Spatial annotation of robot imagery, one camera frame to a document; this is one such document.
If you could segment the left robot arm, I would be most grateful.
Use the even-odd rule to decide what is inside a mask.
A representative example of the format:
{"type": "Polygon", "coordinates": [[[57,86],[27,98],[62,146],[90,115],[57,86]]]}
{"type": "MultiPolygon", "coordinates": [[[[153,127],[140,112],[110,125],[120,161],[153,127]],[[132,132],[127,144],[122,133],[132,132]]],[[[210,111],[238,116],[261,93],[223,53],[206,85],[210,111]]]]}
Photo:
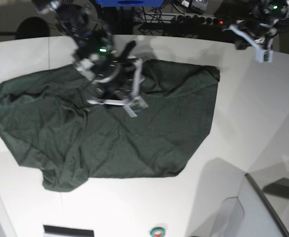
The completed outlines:
{"type": "Polygon", "coordinates": [[[279,32],[277,23],[289,18],[289,0],[249,0],[246,7],[248,16],[229,26],[229,30],[241,37],[236,48],[258,45],[260,49],[270,50],[279,32]]]}

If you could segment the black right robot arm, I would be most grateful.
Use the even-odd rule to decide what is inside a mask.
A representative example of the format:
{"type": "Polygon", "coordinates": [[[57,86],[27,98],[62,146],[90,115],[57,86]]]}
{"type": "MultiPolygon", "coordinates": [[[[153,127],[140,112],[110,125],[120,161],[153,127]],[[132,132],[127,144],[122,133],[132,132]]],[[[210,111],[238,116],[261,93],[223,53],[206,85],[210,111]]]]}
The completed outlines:
{"type": "Polygon", "coordinates": [[[63,0],[34,0],[32,3],[40,14],[53,12],[57,30],[76,43],[73,65],[90,83],[98,86],[97,98],[113,95],[128,101],[138,96],[142,60],[130,55],[136,41],[130,41],[122,52],[116,52],[114,34],[107,22],[99,20],[101,28],[91,28],[94,22],[91,4],[80,6],[63,0]]]}

